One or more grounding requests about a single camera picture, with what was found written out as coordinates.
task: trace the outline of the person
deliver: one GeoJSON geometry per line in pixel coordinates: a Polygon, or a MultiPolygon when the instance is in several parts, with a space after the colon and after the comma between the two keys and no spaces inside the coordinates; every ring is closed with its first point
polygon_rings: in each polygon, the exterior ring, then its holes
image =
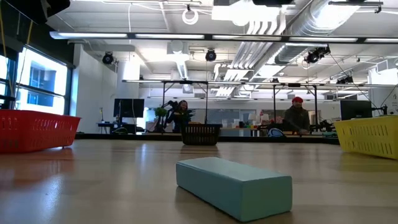
{"type": "Polygon", "coordinates": [[[285,111],[284,118],[293,131],[299,134],[308,134],[310,131],[310,117],[308,111],[303,109],[303,99],[295,97],[292,100],[292,106],[285,111]]]}
{"type": "Polygon", "coordinates": [[[182,100],[178,103],[176,110],[167,118],[166,123],[169,124],[174,121],[173,133],[181,132],[181,125],[188,124],[190,118],[184,117],[184,114],[188,111],[188,102],[182,100]]]}

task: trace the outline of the red beanie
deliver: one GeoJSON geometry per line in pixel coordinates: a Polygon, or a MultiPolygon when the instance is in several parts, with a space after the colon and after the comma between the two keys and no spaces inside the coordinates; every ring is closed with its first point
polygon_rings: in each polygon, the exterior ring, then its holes
{"type": "Polygon", "coordinates": [[[294,102],[299,102],[299,103],[303,103],[303,98],[296,96],[295,98],[293,98],[292,103],[294,102]]]}

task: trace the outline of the yellow plastic basket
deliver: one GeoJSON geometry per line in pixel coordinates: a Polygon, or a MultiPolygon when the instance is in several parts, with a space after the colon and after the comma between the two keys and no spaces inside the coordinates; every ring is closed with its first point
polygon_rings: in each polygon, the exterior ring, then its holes
{"type": "Polygon", "coordinates": [[[398,159],[398,116],[337,121],[335,127],[344,151],[398,159]]]}

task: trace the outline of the light blue foam block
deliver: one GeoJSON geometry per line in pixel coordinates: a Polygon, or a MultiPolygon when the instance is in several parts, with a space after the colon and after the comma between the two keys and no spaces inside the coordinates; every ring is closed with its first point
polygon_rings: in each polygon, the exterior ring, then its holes
{"type": "Polygon", "coordinates": [[[177,162],[177,184],[241,222],[292,209],[292,178],[217,157],[177,162]]]}

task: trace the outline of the black basket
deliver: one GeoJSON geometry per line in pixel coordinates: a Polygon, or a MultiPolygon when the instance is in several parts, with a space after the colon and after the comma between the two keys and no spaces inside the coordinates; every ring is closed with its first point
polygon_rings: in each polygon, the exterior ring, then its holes
{"type": "Polygon", "coordinates": [[[182,142],[194,146],[214,146],[220,135],[220,124],[188,124],[182,127],[182,142]]]}

